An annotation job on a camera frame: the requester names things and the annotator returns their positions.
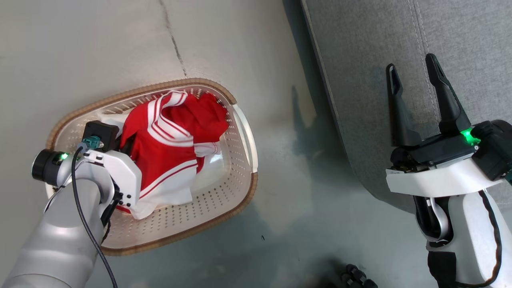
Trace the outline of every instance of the gray couch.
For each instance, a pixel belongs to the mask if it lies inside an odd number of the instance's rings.
[[[302,0],[350,164],[376,198],[413,212],[391,193],[392,151],[385,68],[394,63],[423,138],[439,133],[437,99],[424,65],[434,53],[473,124],[512,122],[512,2]],[[500,208],[512,189],[493,187]]]

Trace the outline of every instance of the laundry basket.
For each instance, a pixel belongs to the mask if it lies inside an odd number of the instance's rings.
[[[101,114],[120,114],[158,98],[170,89],[200,96],[210,92],[228,111],[229,128],[220,139],[221,155],[205,159],[192,186],[194,201],[169,205],[142,220],[115,211],[105,254],[128,255],[154,249],[199,233],[238,214],[252,199],[258,181],[258,157],[251,129],[233,95],[221,85],[194,78],[170,81],[124,92],[77,110],[62,119],[48,138],[47,148],[73,153],[81,141],[85,124]],[[54,193],[47,185],[47,194]]]

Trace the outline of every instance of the gray floor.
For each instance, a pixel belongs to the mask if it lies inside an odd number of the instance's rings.
[[[120,287],[316,287],[336,261],[381,287],[435,286],[414,217],[375,200],[347,165],[298,1],[7,0],[0,39],[0,280],[46,202],[29,171],[54,124],[186,72],[237,98],[257,141],[258,190],[202,234],[109,257]],[[108,285],[99,262],[88,287]]]

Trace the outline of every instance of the clothing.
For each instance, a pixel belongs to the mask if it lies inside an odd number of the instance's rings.
[[[220,153],[219,138],[228,128],[227,111],[212,94],[199,99],[184,91],[160,95],[133,109],[121,135],[121,149],[133,140],[130,157],[142,172],[138,203],[123,206],[136,219],[159,205],[191,202],[190,187],[203,157]]]

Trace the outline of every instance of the green led light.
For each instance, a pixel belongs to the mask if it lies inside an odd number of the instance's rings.
[[[465,138],[466,138],[466,142],[469,143],[469,144],[478,144],[480,143],[480,139],[478,138],[474,138],[473,136],[471,136],[471,130],[473,128],[468,128],[464,131],[461,131],[460,134],[462,134]]]

